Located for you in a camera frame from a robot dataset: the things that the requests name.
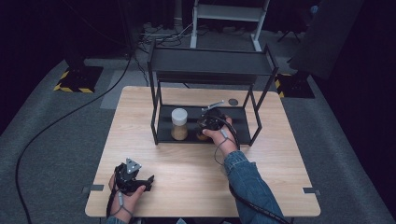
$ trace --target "jar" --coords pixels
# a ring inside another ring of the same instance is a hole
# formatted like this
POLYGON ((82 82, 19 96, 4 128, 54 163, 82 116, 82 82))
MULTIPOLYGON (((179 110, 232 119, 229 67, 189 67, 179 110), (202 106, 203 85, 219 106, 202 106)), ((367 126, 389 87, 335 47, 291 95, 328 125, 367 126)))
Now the jar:
POLYGON ((172 137, 176 140, 184 140, 187 137, 187 111, 183 108, 176 108, 172 111, 172 137))

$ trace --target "black stand base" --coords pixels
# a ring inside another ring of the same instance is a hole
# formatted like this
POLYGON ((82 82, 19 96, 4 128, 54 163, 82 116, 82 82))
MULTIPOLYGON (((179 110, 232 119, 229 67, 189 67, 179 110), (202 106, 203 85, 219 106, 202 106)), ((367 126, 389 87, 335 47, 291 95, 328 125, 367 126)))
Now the black stand base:
POLYGON ((84 66, 82 69, 71 69, 69 67, 62 74, 54 90, 95 92, 95 85, 102 71, 103 67, 97 66, 84 66))
POLYGON ((315 98, 307 82, 309 74, 297 72, 294 75, 277 74, 275 84, 280 97, 315 98))

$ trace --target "light wood tabletop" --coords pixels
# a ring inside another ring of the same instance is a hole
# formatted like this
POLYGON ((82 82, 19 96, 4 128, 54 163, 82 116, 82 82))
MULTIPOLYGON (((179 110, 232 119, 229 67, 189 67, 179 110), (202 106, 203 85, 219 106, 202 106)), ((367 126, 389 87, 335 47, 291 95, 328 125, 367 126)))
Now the light wood tabletop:
MULTIPOLYGON (((208 106, 220 100, 244 102, 246 91, 162 88, 163 102, 208 106)), ((108 133, 94 185, 86 205, 90 217, 105 217, 114 168, 131 158, 142 165, 137 179, 155 175, 151 191, 141 197, 136 217, 238 217, 228 189, 227 176, 215 161, 212 144, 160 143, 155 145, 150 122, 152 98, 148 87, 125 87, 108 133)), ((260 174, 275 194, 285 217, 320 214, 299 148, 276 92, 268 92, 260 108, 262 130, 253 146, 241 150, 255 161, 260 174)), ((249 129, 257 129, 251 106, 247 106, 249 129)), ((222 161, 221 153, 216 154, 222 161)))

